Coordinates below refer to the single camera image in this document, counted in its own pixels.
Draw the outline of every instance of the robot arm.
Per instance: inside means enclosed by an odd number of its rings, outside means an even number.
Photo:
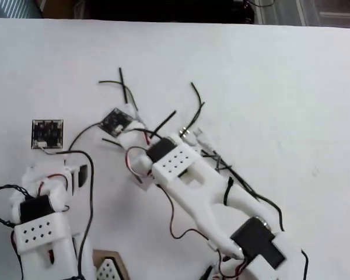
[[[156,183],[193,218],[209,245],[219,253],[244,260],[242,275],[246,279],[302,278],[295,269],[302,257],[301,249],[280,231],[277,217],[238,185],[230,189],[228,206],[243,211],[250,219],[232,236],[219,228],[212,206],[223,203],[226,179],[181,138],[163,138],[143,156],[147,158],[140,162],[151,160]]]

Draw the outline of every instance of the white wire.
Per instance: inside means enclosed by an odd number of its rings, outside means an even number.
[[[144,150],[146,152],[146,149],[144,149],[143,147],[140,147],[140,146],[131,146],[127,149],[126,151],[126,155],[125,155],[125,161],[126,161],[126,166],[128,168],[128,170],[135,176],[138,176],[140,178],[145,178],[147,177],[147,175],[142,175],[140,173],[137,173],[134,169],[132,169],[131,167],[131,162],[130,162],[130,157],[128,155],[128,153],[130,152],[131,149],[141,149],[141,150]]]

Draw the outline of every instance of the connector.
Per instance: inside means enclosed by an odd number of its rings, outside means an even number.
[[[213,143],[200,128],[196,128],[193,133],[196,137],[197,142],[202,146],[203,149],[208,152],[215,151]]]

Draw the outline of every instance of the electronic component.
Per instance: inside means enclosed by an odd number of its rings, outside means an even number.
[[[115,108],[99,124],[99,127],[114,138],[119,136],[134,121],[130,115]]]
[[[166,156],[175,147],[176,144],[173,141],[171,141],[169,138],[163,138],[151,146],[146,152],[146,155],[152,160],[153,163],[155,163]]]
[[[20,204],[21,223],[27,223],[54,213],[49,196],[42,195]]]
[[[62,149],[64,140],[63,120],[33,120],[32,149]]]
[[[285,257],[272,243],[275,235],[258,218],[252,217],[247,220],[232,234],[231,239],[243,249],[248,263],[262,255],[270,266],[276,269],[285,261]]]

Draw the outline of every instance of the black cable tie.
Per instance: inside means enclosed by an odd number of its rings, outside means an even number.
[[[227,206],[227,199],[228,199],[228,194],[229,194],[229,191],[231,190],[232,186],[233,186],[233,178],[232,177],[229,177],[228,179],[228,184],[227,184],[227,189],[226,189],[226,192],[224,193],[224,198],[223,198],[223,204]]]

